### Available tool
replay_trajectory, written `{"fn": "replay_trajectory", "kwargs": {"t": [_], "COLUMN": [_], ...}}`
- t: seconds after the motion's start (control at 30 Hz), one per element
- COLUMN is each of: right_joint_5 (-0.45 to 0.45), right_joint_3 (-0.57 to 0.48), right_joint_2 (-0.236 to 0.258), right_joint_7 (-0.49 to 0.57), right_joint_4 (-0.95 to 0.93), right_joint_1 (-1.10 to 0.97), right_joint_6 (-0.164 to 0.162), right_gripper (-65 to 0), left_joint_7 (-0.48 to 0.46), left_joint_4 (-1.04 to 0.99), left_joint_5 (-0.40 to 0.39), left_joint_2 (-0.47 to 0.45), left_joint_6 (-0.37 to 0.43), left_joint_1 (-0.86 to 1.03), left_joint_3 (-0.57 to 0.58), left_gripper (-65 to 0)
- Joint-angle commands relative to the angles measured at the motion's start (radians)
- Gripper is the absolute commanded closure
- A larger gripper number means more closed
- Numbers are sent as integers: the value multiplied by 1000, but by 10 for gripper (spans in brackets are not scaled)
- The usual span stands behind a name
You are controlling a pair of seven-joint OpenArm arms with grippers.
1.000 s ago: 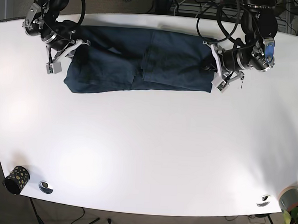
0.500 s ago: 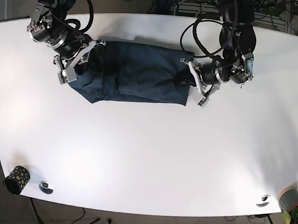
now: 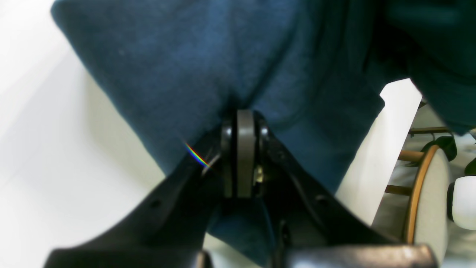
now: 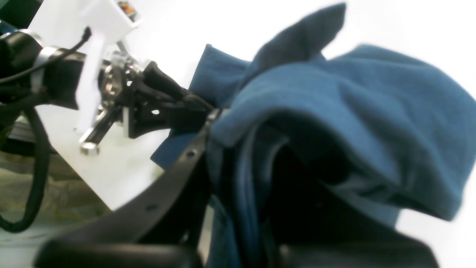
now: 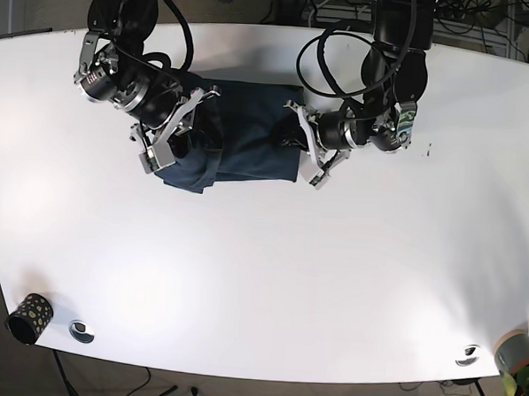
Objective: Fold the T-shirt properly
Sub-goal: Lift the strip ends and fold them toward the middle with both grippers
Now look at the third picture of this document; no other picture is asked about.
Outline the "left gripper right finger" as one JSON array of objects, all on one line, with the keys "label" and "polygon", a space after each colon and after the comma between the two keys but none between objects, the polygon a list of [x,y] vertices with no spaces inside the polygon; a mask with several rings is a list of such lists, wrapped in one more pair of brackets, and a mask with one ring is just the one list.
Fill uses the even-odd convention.
[{"label": "left gripper right finger", "polygon": [[269,268],[436,268],[427,245],[372,230],[308,175],[264,118],[238,111],[238,197],[260,197],[275,238]]}]

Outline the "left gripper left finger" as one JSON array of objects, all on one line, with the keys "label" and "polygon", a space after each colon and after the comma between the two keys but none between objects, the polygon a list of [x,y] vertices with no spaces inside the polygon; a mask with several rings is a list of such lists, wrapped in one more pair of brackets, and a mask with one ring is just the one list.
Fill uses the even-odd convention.
[{"label": "left gripper left finger", "polygon": [[212,268],[203,249],[216,209],[237,195],[237,125],[224,122],[196,146],[209,153],[202,166],[191,155],[124,219],[96,238],[51,252],[46,268]]}]

